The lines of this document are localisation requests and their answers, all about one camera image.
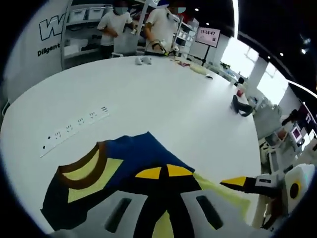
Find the desk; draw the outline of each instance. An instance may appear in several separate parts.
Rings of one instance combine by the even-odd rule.
[[[150,131],[213,182],[261,173],[253,117],[230,109],[236,87],[217,74],[210,80],[170,59],[152,58],[152,65],[135,65],[135,57],[125,57],[65,70],[29,89],[7,110],[0,144],[4,167],[20,203],[45,232],[53,230],[40,209],[57,167],[77,161],[96,141]],[[109,117],[40,158],[48,132],[101,103]],[[258,195],[232,192],[251,200],[251,224]]]

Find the black cloth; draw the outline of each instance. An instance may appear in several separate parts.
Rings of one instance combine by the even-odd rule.
[[[114,45],[100,46],[100,52],[104,60],[111,58],[113,51],[114,51]]]

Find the brown stripe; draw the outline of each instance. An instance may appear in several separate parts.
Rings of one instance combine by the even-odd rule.
[[[75,170],[78,170],[85,166],[96,154],[96,152],[99,149],[99,157],[98,161],[96,163],[95,168],[91,171],[90,174],[88,174],[85,178],[82,178],[80,180],[71,180],[68,179],[63,175],[63,173],[69,173],[73,172]],[[106,156],[106,142],[98,142],[96,146],[82,159],[79,161],[70,164],[70,165],[65,165],[65,166],[59,166],[57,168],[57,175],[59,178],[69,187],[72,189],[84,189],[87,188],[91,185],[93,185],[102,175],[102,173],[105,170],[106,167],[106,161],[107,161],[107,156]]]

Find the blue cloth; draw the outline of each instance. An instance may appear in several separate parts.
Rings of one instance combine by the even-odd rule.
[[[116,140],[108,140],[106,153],[108,158],[123,160],[106,188],[117,185],[122,179],[152,165],[161,167],[170,164],[184,167],[191,172],[195,171],[166,150],[149,132],[133,137],[123,136]]]

